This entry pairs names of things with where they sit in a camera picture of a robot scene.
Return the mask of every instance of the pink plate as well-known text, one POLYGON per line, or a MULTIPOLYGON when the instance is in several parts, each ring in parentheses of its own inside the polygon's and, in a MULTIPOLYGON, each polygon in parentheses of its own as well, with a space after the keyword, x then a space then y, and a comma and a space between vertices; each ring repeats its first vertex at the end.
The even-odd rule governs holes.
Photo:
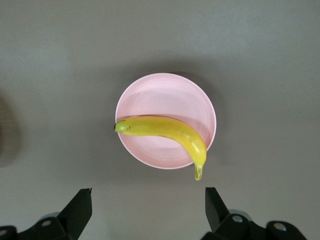
MULTIPOLYGON (((192 126, 207 149, 216 134, 216 114, 205 92, 189 79, 155 73, 133 82, 122 94, 115 121, 139 115, 167 116, 192 126)), ((142 163, 159 169, 179 169, 191 165, 189 154, 179 143, 160 136, 119 134, 124 147, 142 163)))

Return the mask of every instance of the banana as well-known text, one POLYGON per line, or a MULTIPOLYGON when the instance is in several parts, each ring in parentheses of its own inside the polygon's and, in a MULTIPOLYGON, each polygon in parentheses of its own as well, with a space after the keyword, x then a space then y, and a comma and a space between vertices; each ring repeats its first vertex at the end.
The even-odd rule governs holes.
POLYGON ((159 136, 180 143, 194 163, 194 178, 197 181, 202 178, 207 147, 202 137, 187 123, 166 116, 136 116, 118 121, 113 129, 121 134, 159 136))

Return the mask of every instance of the banana stem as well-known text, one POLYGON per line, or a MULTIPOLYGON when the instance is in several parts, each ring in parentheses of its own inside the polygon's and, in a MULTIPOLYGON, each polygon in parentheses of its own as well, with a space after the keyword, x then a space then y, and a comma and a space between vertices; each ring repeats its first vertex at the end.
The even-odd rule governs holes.
POLYGON ((202 178, 202 169, 203 165, 194 164, 195 172, 194 172, 194 178, 195 180, 199 181, 202 178))

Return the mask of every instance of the screw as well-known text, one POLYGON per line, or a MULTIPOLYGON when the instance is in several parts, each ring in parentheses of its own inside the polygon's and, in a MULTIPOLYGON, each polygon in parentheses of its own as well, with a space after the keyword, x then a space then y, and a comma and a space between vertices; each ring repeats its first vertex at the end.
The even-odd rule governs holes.
POLYGON ((47 221, 44 221, 41 226, 42 227, 46 227, 46 226, 49 226, 51 224, 51 221, 50 220, 47 220, 47 221))
POLYGON ((5 229, 0 230, 0 237, 3 235, 6 235, 6 233, 7 233, 7 230, 5 229))
POLYGON ((273 224, 273 226, 279 231, 283 231, 283 232, 287 231, 286 226, 280 222, 276 222, 275 224, 273 224))
POLYGON ((238 215, 234 215, 232 216, 233 221, 235 221, 236 223, 242 223, 244 220, 242 219, 242 217, 238 216, 238 215))

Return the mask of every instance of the toy banana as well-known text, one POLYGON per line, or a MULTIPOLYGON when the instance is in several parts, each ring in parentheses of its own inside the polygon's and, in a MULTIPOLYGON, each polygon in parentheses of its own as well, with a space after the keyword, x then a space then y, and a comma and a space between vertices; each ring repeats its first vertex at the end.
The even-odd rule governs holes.
POLYGON ((166 116, 128 117, 117 122, 114 130, 126 135, 159 136, 175 140, 187 150, 194 162, 195 179, 202 178, 207 147, 197 131, 185 122, 166 116))

